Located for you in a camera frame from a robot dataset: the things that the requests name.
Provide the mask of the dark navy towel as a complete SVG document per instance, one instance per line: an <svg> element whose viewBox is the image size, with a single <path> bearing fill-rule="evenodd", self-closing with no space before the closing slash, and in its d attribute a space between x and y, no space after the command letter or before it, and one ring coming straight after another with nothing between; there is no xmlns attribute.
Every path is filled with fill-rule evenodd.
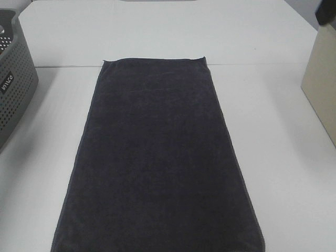
<svg viewBox="0 0 336 252"><path fill-rule="evenodd" d="M51 250L265 250L205 58L104 62Z"/></svg>

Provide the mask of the beige fabric storage bin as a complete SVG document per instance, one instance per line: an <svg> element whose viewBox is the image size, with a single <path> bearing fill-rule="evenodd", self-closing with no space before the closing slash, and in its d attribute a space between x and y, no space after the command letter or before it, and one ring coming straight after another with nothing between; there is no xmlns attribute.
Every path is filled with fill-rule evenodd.
<svg viewBox="0 0 336 252"><path fill-rule="evenodd" d="M318 29L301 89L335 143L335 28Z"/></svg>

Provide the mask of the grey perforated plastic basket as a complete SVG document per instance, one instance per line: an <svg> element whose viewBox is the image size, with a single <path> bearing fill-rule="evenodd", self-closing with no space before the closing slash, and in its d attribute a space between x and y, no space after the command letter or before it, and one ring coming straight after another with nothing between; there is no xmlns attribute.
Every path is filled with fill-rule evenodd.
<svg viewBox="0 0 336 252"><path fill-rule="evenodd" d="M1 9L1 147L15 130L39 79L19 22L19 11Z"/></svg>

